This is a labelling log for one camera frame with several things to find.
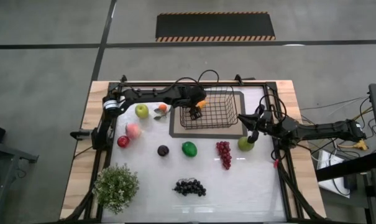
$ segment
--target grape bunch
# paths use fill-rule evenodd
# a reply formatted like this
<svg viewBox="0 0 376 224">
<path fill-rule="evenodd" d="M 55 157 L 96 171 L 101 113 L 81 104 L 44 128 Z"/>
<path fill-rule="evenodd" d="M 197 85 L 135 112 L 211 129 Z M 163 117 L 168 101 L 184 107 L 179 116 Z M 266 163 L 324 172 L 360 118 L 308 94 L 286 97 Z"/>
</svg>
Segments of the grape bunch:
<svg viewBox="0 0 376 224">
<path fill-rule="evenodd" d="M 173 189 L 176 192 L 187 196 L 188 194 L 198 194 L 199 197 L 206 196 L 206 189 L 196 179 L 193 181 L 178 181 L 177 186 Z"/>
<path fill-rule="evenodd" d="M 221 141 L 217 142 L 218 155 L 222 159 L 222 164 L 225 169 L 231 168 L 231 148 L 229 148 L 229 142 Z"/>
</svg>

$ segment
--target red fruit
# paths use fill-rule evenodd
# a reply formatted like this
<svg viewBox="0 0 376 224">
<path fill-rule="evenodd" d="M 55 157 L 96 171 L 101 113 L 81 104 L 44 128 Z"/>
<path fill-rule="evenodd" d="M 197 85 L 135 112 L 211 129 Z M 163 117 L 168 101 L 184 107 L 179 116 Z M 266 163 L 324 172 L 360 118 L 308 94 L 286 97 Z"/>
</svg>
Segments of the red fruit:
<svg viewBox="0 0 376 224">
<path fill-rule="evenodd" d="M 121 136 L 117 140 L 117 145 L 120 147 L 127 147 L 130 143 L 130 139 L 127 136 Z"/>
</svg>

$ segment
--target black wire basket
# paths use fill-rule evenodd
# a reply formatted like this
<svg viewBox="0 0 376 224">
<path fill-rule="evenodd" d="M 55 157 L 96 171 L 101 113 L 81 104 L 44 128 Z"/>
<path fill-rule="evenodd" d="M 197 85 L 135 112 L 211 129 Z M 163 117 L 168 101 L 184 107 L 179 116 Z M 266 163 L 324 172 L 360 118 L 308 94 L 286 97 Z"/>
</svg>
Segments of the black wire basket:
<svg viewBox="0 0 376 224">
<path fill-rule="evenodd" d="M 228 128 L 237 124 L 237 109 L 233 87 L 216 86 L 206 89 L 206 104 L 201 117 L 192 119 L 191 108 L 180 107 L 180 122 L 185 129 Z"/>
</svg>

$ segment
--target concrete floor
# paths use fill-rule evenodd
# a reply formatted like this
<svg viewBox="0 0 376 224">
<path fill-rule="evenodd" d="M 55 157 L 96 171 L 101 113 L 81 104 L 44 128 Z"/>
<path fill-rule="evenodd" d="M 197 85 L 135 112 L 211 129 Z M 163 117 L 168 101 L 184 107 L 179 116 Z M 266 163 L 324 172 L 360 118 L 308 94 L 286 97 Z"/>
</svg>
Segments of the concrete floor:
<svg viewBox="0 0 376 224">
<path fill-rule="evenodd" d="M 99 43 L 110 0 L 0 1 L 0 44 Z M 277 40 L 376 39 L 376 0 L 119 0 L 108 42 L 153 42 L 155 16 L 167 11 L 268 11 Z M 5 143 L 40 154 L 7 199 L 4 223 L 59 217 L 97 49 L 0 50 L 0 126 Z M 364 96 L 376 83 L 376 45 L 107 49 L 98 80 L 174 80 L 215 69 L 293 80 L 300 107 Z M 359 103 L 303 111 L 317 123 L 350 118 Z M 376 148 L 376 139 L 368 141 Z M 328 200 L 328 217 L 364 222 L 363 210 Z M 355 211 L 357 217 L 349 215 Z"/>
</svg>

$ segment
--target green mango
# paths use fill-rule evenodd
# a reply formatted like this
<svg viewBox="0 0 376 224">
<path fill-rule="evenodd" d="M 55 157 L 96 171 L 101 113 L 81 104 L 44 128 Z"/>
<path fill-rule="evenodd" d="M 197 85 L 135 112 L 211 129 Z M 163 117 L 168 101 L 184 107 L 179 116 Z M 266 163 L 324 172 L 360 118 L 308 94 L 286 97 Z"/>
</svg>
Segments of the green mango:
<svg viewBox="0 0 376 224">
<path fill-rule="evenodd" d="M 182 144 L 182 151 L 186 156 L 195 157 L 198 154 L 198 148 L 192 142 Z"/>
</svg>

